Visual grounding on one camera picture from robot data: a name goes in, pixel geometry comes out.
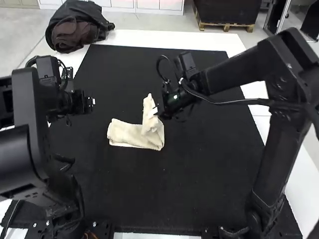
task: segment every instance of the black mat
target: black mat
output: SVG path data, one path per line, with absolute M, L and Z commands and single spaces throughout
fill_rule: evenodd
M 119 231 L 197 235 L 207 227 L 245 226 L 245 199 L 263 150 L 248 107 L 201 103 L 187 122 L 164 122 L 160 152 L 109 146 L 111 119 L 141 123 L 143 98 L 149 92 L 158 96 L 158 56 L 180 52 L 92 45 L 75 80 L 96 98 L 95 111 L 72 118 L 72 127 L 60 121 L 50 128 L 56 152 L 77 159 L 72 173 L 82 186 L 86 215 L 107 217 Z M 212 51 L 193 51 L 193 56 L 199 69 L 227 58 Z M 214 98 L 243 94 L 237 88 Z M 24 204 L 13 226 L 42 218 L 41 210 Z M 288 204 L 275 238 L 286 234 L 301 235 Z

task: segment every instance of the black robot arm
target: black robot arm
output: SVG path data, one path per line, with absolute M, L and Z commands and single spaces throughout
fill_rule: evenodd
M 291 28 L 201 72 L 191 53 L 179 55 L 174 63 L 179 87 L 172 90 L 170 82 L 164 80 L 162 119 L 170 119 L 200 100 L 220 106 L 269 106 L 269 135 L 245 207 L 248 227 L 238 234 L 219 229 L 226 238 L 239 234 L 250 239 L 266 238 L 283 207 L 285 186 L 312 122 L 319 136 L 317 55 L 298 30 Z M 268 99 L 214 102 L 208 97 L 256 81 L 265 81 Z
M 41 206 L 55 238 L 62 238 L 57 236 L 61 231 L 63 238 L 81 238 L 81 188 L 72 175 L 56 167 L 56 160 L 72 164 L 74 159 L 51 151 L 48 121 L 88 114 L 94 99 L 73 89 L 72 68 L 55 57 L 36 57 L 27 66 L 0 79 L 0 128 L 14 125 L 0 132 L 0 201 Z

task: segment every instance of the cable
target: cable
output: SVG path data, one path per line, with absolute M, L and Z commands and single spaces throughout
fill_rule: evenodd
M 163 74 L 160 72 L 160 63 L 161 63 L 163 60 L 168 61 L 170 67 L 173 69 L 173 71 L 174 71 L 174 73 L 175 73 L 176 79 L 178 79 L 177 70 L 175 69 L 173 63 L 171 62 L 171 60 L 170 60 L 167 56 L 161 55 L 161 56 L 158 58 L 158 60 L 157 60 L 157 62 L 156 62 L 156 71 L 158 72 L 159 77 L 161 77 L 162 80 L 163 80 L 166 84 L 169 84 L 169 83 L 170 83 L 170 79 L 167 78 L 167 77 L 165 77 L 165 76 L 163 76 Z
M 7 223 L 6 226 L 3 228 L 3 231 L 2 231 L 2 233 L 1 233 L 1 235 L 0 235 L 0 239 L 4 239 L 4 238 L 5 238 L 6 233 L 7 233 L 7 231 L 8 231 L 8 228 L 9 228 L 9 225 L 10 225 L 10 223 L 11 223 L 11 220 L 12 220 L 12 218 L 13 218 L 13 215 L 14 215 L 14 213 L 15 213 L 15 210 L 16 210 L 16 208 L 17 208 L 19 202 L 20 202 L 20 200 L 18 200 L 17 203 L 15 204 L 15 206 L 14 206 L 14 208 L 13 208 L 13 211 L 12 211 L 12 213 L 11 213 L 11 215 L 10 215 L 10 218 L 9 218 L 9 220 L 8 220 L 8 223 Z
M 62 70 L 62 77 L 63 77 L 63 72 L 65 71 L 65 83 L 63 86 L 61 86 L 62 90 L 65 90 L 66 87 L 68 86 L 68 82 L 69 82 L 69 78 L 68 78 L 68 72 L 66 69 L 66 66 L 64 65 L 64 63 L 58 59 L 58 63 L 62 66 L 63 70 Z
M 281 101 L 274 101 L 269 99 L 262 99 L 262 98 L 256 98 L 256 99 L 244 99 L 244 100 L 235 100 L 235 101 L 225 101 L 225 102 L 214 102 L 210 97 L 207 97 L 197 91 L 192 90 L 185 80 L 183 78 L 180 79 L 180 84 L 184 88 L 186 92 L 189 94 L 200 98 L 206 102 L 209 102 L 210 104 L 217 105 L 217 106 L 225 106 L 225 105 L 261 105 L 261 106 L 276 106 L 278 108 L 283 108 L 287 110 L 300 110 L 304 107 L 304 104 L 295 104 L 295 103 L 289 103 L 289 102 L 281 102 Z
M 90 232 L 94 239 L 99 239 L 93 232 Z
M 62 172 L 67 172 L 70 170 L 70 168 L 73 166 L 73 164 L 75 163 L 75 158 L 67 158 L 67 157 L 63 157 L 60 154 L 53 154 L 53 159 L 55 159 L 58 162 L 61 163 L 66 163 L 65 166 L 63 166 L 62 168 L 60 168 L 60 171 Z
M 185 80 L 181 80 L 181 86 L 184 88 L 184 90 L 186 92 L 188 92 L 189 94 L 191 94 L 192 96 L 195 96 L 197 98 L 200 98 L 204 101 L 209 102 L 210 104 L 213 105 L 266 105 L 269 106 L 269 104 L 267 103 L 267 99 L 244 99 L 244 100 L 235 100 L 235 101 L 225 101 L 225 102 L 214 102 L 210 97 L 207 97 L 195 90 L 192 90 L 187 83 L 185 82 Z

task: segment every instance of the cabinet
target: cabinet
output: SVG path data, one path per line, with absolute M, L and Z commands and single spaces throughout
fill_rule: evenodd
M 94 0 L 94 2 L 100 6 L 111 6 L 111 0 Z
M 137 0 L 137 7 L 144 9 L 159 9 L 160 0 Z
M 0 7 L 39 8 L 38 0 L 0 0 Z
M 159 8 L 162 10 L 179 10 L 181 11 L 183 1 L 182 0 L 160 0 Z
M 66 0 L 35 0 L 40 9 L 58 9 Z M 183 15 L 184 0 L 92 0 L 102 11 Z
M 62 0 L 40 0 L 40 4 L 61 5 Z
M 4 0 L 5 4 L 20 5 L 19 0 Z
M 111 0 L 111 7 L 134 8 L 134 0 Z

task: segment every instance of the towel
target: towel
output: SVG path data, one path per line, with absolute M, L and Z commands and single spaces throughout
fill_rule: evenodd
M 157 112 L 152 95 L 149 94 L 143 100 L 142 124 L 112 119 L 107 132 L 110 145 L 160 151 L 164 147 L 164 125 L 156 115 Z

